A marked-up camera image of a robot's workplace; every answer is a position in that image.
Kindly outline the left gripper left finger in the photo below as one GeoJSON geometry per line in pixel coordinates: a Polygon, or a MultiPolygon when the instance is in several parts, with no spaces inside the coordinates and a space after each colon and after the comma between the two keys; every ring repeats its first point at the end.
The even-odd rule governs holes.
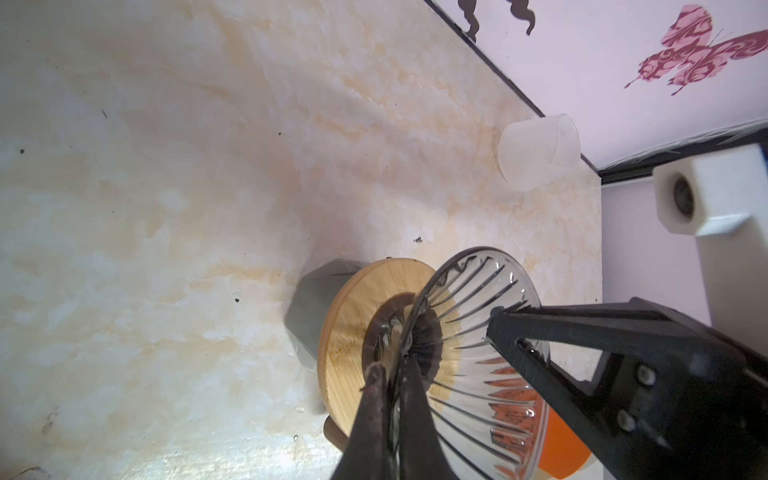
{"type": "Polygon", "coordinates": [[[348,443],[332,479],[390,479],[390,397],[387,370],[368,366],[348,443]]]}

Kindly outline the orange coffee filter pack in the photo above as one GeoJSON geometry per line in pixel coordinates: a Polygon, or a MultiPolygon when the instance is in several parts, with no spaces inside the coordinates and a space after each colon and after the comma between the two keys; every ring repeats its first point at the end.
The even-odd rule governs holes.
{"type": "Polygon", "coordinates": [[[489,360],[493,367],[485,384],[493,419],[501,426],[492,430],[494,445],[513,453],[529,453],[532,443],[523,433],[543,442],[538,468],[553,479],[565,479],[583,467],[591,451],[566,422],[501,357],[489,360]]]}

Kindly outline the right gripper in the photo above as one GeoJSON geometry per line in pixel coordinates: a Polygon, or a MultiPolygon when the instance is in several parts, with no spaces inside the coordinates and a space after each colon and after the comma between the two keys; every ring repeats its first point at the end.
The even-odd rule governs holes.
{"type": "Polygon", "coordinates": [[[500,309],[488,339],[618,479],[764,479],[767,358],[659,305],[500,309]]]}

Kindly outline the wooden ring dripper holder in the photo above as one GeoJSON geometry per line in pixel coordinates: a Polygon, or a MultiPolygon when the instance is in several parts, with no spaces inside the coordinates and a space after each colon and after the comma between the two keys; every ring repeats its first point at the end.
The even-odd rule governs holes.
{"type": "MultiPolygon", "coordinates": [[[[387,329],[394,320],[405,321],[434,274],[419,260],[379,260],[352,275],[331,302],[320,334],[318,379],[330,418],[344,435],[352,431],[365,370],[379,360],[376,347],[385,340],[383,355],[394,352],[399,336],[387,329]]],[[[441,413],[454,384],[450,376],[457,372],[448,349],[460,342],[460,327],[451,292],[441,285],[432,292],[437,297],[428,300],[413,327],[410,353],[418,359],[430,407],[441,413]]]]}

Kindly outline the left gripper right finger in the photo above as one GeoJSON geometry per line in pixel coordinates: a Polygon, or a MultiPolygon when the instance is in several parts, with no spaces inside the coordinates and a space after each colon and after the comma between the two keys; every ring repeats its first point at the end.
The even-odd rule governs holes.
{"type": "Polygon", "coordinates": [[[457,479],[440,445],[418,363],[406,357],[399,384],[401,479],[457,479]]]}

